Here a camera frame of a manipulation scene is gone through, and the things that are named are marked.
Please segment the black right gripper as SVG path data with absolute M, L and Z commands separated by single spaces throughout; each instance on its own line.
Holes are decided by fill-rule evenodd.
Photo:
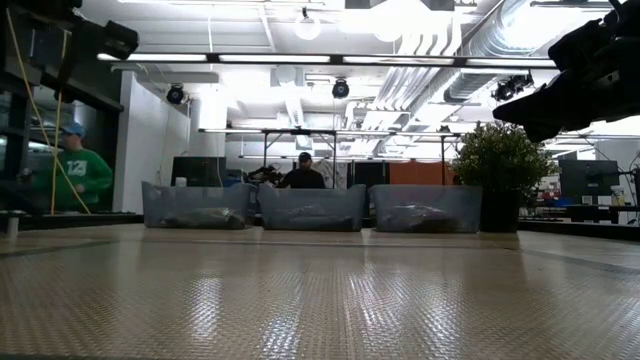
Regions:
M 499 105 L 493 110 L 493 117 L 525 124 L 531 141 L 553 138 L 552 124 L 574 131 L 597 121 L 617 121 L 618 68 L 606 64 L 585 71 L 568 69 L 531 94 Z

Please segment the green brown granola bar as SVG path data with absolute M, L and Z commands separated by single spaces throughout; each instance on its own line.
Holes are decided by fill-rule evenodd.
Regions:
M 161 224 L 173 228 L 241 230 L 246 227 L 245 217 L 227 207 L 195 208 L 169 213 Z

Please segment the green potted plant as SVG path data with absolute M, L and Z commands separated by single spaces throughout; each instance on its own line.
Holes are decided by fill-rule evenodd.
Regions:
M 541 180 L 557 173 L 551 154 L 509 123 L 478 123 L 461 137 L 452 169 L 464 185 L 480 186 L 480 230 L 514 233 L 519 210 Z

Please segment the black monitor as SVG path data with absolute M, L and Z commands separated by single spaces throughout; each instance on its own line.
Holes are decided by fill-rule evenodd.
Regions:
M 560 160 L 560 188 L 566 197 L 605 196 L 619 185 L 616 161 Z
M 222 187 L 226 169 L 225 157 L 177 156 L 173 158 L 171 185 L 185 178 L 188 187 Z

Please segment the black desk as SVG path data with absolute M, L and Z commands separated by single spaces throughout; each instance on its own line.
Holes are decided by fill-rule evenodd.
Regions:
M 572 222 L 609 221 L 611 224 L 620 223 L 621 212 L 640 213 L 639 206 L 631 205 L 567 205 L 565 210 Z

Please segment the clear grey plastic bin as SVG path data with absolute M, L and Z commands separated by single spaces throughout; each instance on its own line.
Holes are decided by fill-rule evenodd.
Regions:
M 376 230 L 477 233 L 482 188 L 466 185 L 376 185 L 370 188 Z
M 149 182 L 141 184 L 144 225 L 147 228 L 173 228 L 161 224 L 169 213 L 195 208 L 227 207 L 245 217 L 246 228 L 254 225 L 257 190 L 254 185 L 237 183 L 231 187 L 167 187 Z
M 366 186 L 354 185 L 349 189 L 279 189 L 260 184 L 257 199 L 265 230 L 281 230 L 273 227 L 273 219 L 280 209 L 318 205 L 328 211 L 353 218 L 351 231 L 362 228 L 363 210 L 366 200 Z

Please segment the orange partition panel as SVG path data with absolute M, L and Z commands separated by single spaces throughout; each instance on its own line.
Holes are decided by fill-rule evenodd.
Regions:
M 441 162 L 404 162 L 390 164 L 392 185 L 452 185 L 455 173 Z

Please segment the black cabinet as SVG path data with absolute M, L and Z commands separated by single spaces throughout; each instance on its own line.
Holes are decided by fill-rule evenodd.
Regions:
M 387 162 L 354 162 L 349 185 L 363 184 L 367 188 L 390 183 L 390 164 Z

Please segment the white patterned sheet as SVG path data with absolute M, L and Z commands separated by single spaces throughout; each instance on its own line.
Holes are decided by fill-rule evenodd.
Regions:
M 327 188 L 346 189 L 348 187 L 348 163 L 325 161 L 322 169 Z

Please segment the person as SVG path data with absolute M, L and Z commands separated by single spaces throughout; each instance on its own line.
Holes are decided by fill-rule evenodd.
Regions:
M 55 191 L 55 209 L 59 211 L 83 211 L 84 206 L 96 210 L 101 197 L 113 185 L 113 171 L 95 151 L 84 147 L 85 128 L 77 122 L 61 128 L 65 149 L 57 159 L 61 170 L 44 170 L 35 174 L 34 187 L 46 190 L 51 196 Z
M 280 181 L 279 188 L 324 189 L 325 182 L 321 173 L 312 168 L 313 160 L 308 152 L 298 157 L 298 167 L 287 173 Z

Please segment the round white pendant lamp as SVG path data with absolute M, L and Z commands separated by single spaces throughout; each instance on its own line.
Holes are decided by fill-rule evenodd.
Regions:
M 321 33 L 321 21 L 314 17 L 307 7 L 302 7 L 294 25 L 295 35 L 306 41 L 316 39 Z

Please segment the overhead LED light bar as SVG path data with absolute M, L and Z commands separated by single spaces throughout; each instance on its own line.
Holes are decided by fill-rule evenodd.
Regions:
M 404 56 L 404 55 L 343 55 L 284 53 L 134 53 L 127 59 L 100 53 L 97 59 L 106 62 L 168 63 L 168 64 L 230 64 L 230 65 L 327 65 L 368 67 L 434 67 L 479 69 L 541 69 L 556 68 L 553 60 L 534 57 L 470 57 L 470 56 Z

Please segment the black-bordered silicone baking mat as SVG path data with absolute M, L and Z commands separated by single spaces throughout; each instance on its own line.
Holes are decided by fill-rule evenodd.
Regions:
M 0 255 L 0 359 L 640 360 L 640 269 L 500 248 Z

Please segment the silver ventilation duct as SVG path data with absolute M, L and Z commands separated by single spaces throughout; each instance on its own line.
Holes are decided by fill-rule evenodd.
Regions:
M 538 40 L 532 40 L 522 32 L 529 30 L 527 20 L 532 0 L 503 0 L 502 4 L 479 27 L 469 40 L 463 42 L 458 54 L 470 57 L 517 57 L 528 56 L 539 47 Z M 450 103 L 464 103 L 488 84 L 497 79 L 497 74 L 467 73 L 457 70 L 450 79 L 443 98 Z

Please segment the black frame stand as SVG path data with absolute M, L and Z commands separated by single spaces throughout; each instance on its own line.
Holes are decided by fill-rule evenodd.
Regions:
M 327 130 L 327 129 L 302 129 L 302 128 L 290 128 L 290 129 L 263 129 L 260 131 L 261 134 L 264 135 L 264 145 L 263 145 L 263 164 L 266 164 L 266 157 L 268 153 L 268 148 L 270 147 L 270 143 L 268 142 L 268 137 L 270 134 L 277 134 L 278 136 L 287 134 L 291 136 L 312 136 L 317 135 L 321 139 L 323 139 L 329 146 L 329 148 L 333 151 L 333 174 L 332 174 L 332 187 L 336 187 L 336 174 L 337 174 L 337 140 L 338 135 L 336 130 Z

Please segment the white cylindrical post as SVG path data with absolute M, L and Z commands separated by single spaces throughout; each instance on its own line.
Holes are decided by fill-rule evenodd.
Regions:
M 7 219 L 6 236 L 15 238 L 19 232 L 19 222 L 23 213 L 19 210 L 7 210 L 3 212 L 3 215 Z

